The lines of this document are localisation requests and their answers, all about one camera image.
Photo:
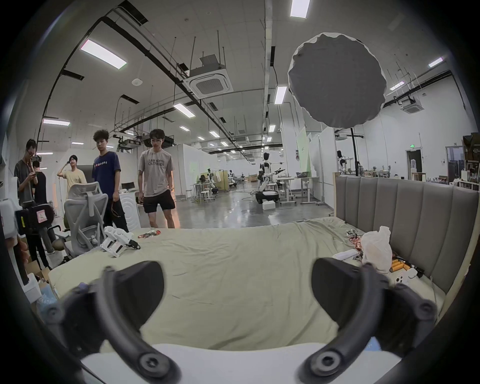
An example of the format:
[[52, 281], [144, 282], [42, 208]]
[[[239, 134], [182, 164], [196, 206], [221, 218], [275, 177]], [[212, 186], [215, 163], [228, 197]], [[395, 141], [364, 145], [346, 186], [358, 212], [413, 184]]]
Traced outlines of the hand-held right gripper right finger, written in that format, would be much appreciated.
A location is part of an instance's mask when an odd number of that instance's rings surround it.
[[437, 306], [403, 283], [391, 285], [372, 264], [356, 267], [317, 259], [311, 270], [316, 301], [338, 325], [336, 337], [300, 365], [300, 382], [332, 382], [361, 355], [371, 338], [403, 358], [435, 327]]

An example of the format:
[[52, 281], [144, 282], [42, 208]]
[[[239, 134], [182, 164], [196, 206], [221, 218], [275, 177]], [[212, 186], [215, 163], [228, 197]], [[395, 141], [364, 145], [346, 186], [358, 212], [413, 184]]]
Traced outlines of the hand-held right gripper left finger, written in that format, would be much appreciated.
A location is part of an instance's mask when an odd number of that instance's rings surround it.
[[151, 384], [176, 384], [181, 370], [141, 336], [165, 289], [158, 261], [122, 270], [103, 269], [90, 284], [73, 288], [44, 310], [44, 324], [65, 350], [83, 359], [107, 341], [129, 369]]

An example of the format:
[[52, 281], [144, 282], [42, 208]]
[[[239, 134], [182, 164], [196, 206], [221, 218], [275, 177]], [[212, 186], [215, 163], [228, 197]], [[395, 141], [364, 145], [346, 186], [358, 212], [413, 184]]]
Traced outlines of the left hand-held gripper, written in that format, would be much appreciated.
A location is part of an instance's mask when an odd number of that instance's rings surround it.
[[18, 201], [6, 198], [0, 201], [1, 224], [5, 237], [32, 235], [40, 229], [49, 229], [53, 222], [53, 208], [48, 204], [27, 205], [20, 209]]

